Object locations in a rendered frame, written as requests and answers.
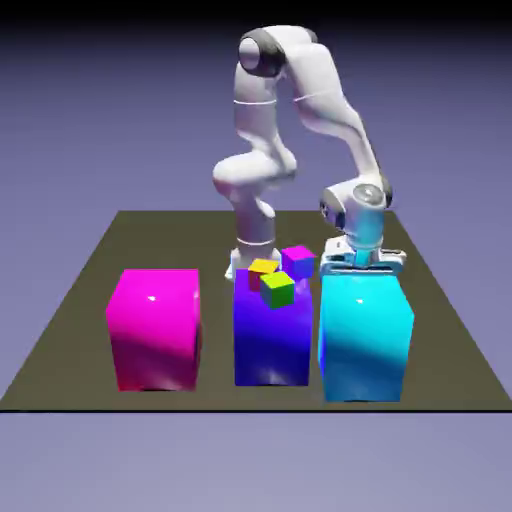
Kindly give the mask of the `small yellow cube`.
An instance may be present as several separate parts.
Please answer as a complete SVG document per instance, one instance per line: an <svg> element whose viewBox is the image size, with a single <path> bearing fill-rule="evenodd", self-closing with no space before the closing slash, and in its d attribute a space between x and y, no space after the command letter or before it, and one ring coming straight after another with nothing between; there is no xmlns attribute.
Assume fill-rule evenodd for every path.
<svg viewBox="0 0 512 512"><path fill-rule="evenodd" d="M256 258L248 267L249 289L253 292L260 290L261 277L274 273L279 268L279 262L273 259Z"/></svg>

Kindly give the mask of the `large magenta box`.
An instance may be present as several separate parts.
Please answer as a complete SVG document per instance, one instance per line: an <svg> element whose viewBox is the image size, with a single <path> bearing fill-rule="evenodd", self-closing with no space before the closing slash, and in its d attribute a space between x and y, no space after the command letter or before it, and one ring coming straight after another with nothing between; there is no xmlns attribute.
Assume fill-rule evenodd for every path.
<svg viewBox="0 0 512 512"><path fill-rule="evenodd" d="M120 391L196 389L202 344L197 269L124 270L106 322Z"/></svg>

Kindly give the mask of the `small magenta cube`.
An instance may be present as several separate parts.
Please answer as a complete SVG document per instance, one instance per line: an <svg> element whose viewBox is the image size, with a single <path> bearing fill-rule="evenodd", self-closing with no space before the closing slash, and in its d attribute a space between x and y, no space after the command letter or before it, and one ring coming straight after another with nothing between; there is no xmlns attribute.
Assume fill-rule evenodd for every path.
<svg viewBox="0 0 512 512"><path fill-rule="evenodd" d="M281 268L293 280L309 279L314 274L316 255L303 245L281 250Z"/></svg>

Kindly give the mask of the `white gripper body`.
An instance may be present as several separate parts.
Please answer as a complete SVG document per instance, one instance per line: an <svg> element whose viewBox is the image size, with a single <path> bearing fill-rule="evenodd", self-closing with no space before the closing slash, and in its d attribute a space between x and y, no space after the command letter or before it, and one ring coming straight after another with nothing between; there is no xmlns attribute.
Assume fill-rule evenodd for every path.
<svg viewBox="0 0 512 512"><path fill-rule="evenodd" d="M407 254L402 250L353 248L346 238L330 238L322 253L321 276L340 273L376 272L396 275L405 266Z"/></svg>

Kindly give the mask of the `large blue box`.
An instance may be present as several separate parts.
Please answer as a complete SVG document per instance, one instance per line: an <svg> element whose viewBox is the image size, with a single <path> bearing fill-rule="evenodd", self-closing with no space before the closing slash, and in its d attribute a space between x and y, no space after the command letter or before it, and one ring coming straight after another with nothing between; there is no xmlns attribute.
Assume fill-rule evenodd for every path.
<svg viewBox="0 0 512 512"><path fill-rule="evenodd" d="M236 271L233 292L234 379L238 386L306 386L313 329L309 281L294 285L294 302L270 308Z"/></svg>

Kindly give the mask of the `small green cube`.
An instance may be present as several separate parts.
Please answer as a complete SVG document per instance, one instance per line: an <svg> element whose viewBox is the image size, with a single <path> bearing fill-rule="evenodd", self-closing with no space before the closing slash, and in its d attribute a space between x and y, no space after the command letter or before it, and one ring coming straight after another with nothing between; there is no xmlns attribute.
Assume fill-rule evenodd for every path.
<svg viewBox="0 0 512 512"><path fill-rule="evenodd" d="M271 309L291 305L295 299L295 281L283 271L264 274L260 278L260 295Z"/></svg>

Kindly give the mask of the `large cyan box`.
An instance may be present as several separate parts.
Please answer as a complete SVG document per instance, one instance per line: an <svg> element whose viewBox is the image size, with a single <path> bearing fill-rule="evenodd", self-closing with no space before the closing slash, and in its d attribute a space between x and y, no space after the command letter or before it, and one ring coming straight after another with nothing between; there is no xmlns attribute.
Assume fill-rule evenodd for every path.
<svg viewBox="0 0 512 512"><path fill-rule="evenodd" d="M392 274L322 277L318 362L328 402L398 402L415 315Z"/></svg>

